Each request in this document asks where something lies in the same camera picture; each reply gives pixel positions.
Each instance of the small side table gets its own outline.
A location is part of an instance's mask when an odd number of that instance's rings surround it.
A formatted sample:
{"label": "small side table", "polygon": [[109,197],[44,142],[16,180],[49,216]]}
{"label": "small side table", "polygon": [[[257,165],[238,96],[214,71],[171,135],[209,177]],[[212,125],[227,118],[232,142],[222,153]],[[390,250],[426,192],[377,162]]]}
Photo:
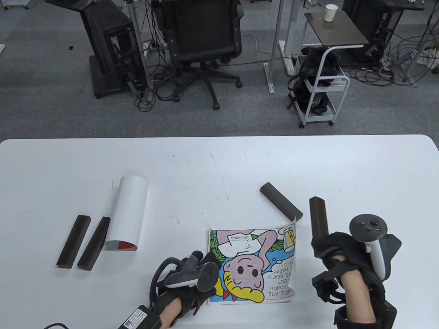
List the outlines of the small side table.
{"label": "small side table", "polygon": [[[364,45],[368,44],[368,40],[363,36],[363,34],[358,30],[358,28],[352,23],[348,15],[344,11],[337,11],[335,14],[334,20],[331,22],[327,22],[324,20],[324,12],[318,13],[305,13],[306,22],[302,32],[302,48],[303,47],[328,47],[325,53],[322,56],[320,61],[319,70],[317,72],[317,76],[314,82],[314,85],[305,79],[306,87],[311,93],[311,97],[309,99],[308,107],[306,109],[306,113],[304,114],[300,108],[298,103],[295,101],[294,106],[299,114],[302,123],[299,125],[299,128],[305,128],[305,124],[307,122],[316,122],[316,121],[328,121],[329,125],[334,125],[335,120],[340,112],[340,108],[342,107],[343,101],[345,100],[345,96],[350,86],[350,78],[345,75],[343,70],[340,68],[340,73],[338,75],[331,76],[321,76],[321,72],[323,69],[323,64],[325,62],[326,56],[335,49],[349,49],[349,48],[362,48]],[[312,44],[303,44],[306,28],[311,25],[315,34],[319,38],[321,43],[312,43]],[[297,63],[295,65],[295,74],[297,74],[300,70],[301,61],[305,58],[305,56],[298,56]],[[318,86],[320,80],[336,80],[335,83],[332,83],[331,86],[322,87]],[[314,96],[316,93],[325,93],[325,92],[334,92],[340,91],[343,92],[342,99],[337,108],[333,105],[331,99],[329,98],[329,104],[327,106],[327,111],[322,115],[316,115],[310,113],[311,105],[314,100]]]}
{"label": "small side table", "polygon": [[8,10],[9,9],[8,6],[23,6],[26,10],[28,10],[29,7],[27,5],[31,1],[32,0],[1,0],[4,6],[3,7],[4,10]]}

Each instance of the office chair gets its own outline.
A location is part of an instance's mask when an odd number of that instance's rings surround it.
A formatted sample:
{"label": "office chair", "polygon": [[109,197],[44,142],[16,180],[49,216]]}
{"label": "office chair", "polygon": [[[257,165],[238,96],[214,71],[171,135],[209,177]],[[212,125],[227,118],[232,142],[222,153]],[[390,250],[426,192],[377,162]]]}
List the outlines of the office chair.
{"label": "office chair", "polygon": [[[239,76],[214,71],[219,68],[217,59],[241,54],[239,21],[244,16],[241,3],[239,0],[153,1],[152,8],[168,43],[174,69],[177,73],[193,74],[174,90],[174,102],[180,101],[182,91],[201,79],[212,96],[213,109],[219,110],[210,78],[236,80],[236,87],[242,87]],[[191,63],[200,63],[200,68],[191,67]]]}

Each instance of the forearm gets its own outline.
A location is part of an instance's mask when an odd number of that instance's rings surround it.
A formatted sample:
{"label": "forearm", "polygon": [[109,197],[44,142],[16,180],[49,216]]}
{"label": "forearm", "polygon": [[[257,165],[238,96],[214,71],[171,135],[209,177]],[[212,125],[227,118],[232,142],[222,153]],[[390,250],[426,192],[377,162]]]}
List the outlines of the forearm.
{"label": "forearm", "polygon": [[356,323],[375,323],[369,289],[360,271],[349,271],[341,277],[346,294],[348,320]]}
{"label": "forearm", "polygon": [[180,314],[181,312],[181,300],[180,298],[174,299],[163,312],[160,314],[160,319],[162,320],[162,326],[160,329],[167,329],[172,321]]}

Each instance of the human hand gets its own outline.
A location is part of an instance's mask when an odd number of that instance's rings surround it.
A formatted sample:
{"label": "human hand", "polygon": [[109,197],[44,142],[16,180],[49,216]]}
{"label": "human hand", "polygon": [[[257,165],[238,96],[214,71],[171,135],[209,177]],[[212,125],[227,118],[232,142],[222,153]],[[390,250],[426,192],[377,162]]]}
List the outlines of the human hand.
{"label": "human hand", "polygon": [[[221,263],[216,260],[215,255],[212,252],[209,252],[206,254],[206,256],[203,258],[203,254],[200,251],[194,251],[192,253],[193,256],[195,256],[198,259],[197,267],[202,267],[206,263],[214,262],[215,265],[218,267],[218,269],[221,267]],[[150,303],[151,303],[151,309],[156,314],[162,314],[163,311],[166,310],[168,305],[170,305],[175,299],[178,299],[181,303],[180,312],[174,317],[173,321],[170,323],[172,326],[175,321],[184,315],[189,310],[195,309],[194,315],[198,312],[200,306],[209,298],[216,294],[216,289],[212,288],[208,291],[200,291],[197,286],[183,286],[178,288],[169,288],[164,285],[165,280],[178,272],[181,271],[181,269],[185,266],[186,262],[188,261],[188,258],[184,258],[181,261],[178,259],[172,258],[172,261],[169,264],[175,264],[177,265],[176,269],[173,271],[170,271],[164,280],[157,283],[158,287],[158,296],[156,293],[156,286],[151,285],[151,292],[150,292]]]}

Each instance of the power adapter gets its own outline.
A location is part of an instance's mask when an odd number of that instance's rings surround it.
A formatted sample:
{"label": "power adapter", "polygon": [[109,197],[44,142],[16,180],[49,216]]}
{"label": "power adapter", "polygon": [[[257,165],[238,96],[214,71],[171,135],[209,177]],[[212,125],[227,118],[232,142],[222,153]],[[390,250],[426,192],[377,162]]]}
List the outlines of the power adapter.
{"label": "power adapter", "polygon": [[160,317],[144,305],[139,306],[119,329],[159,329]]}

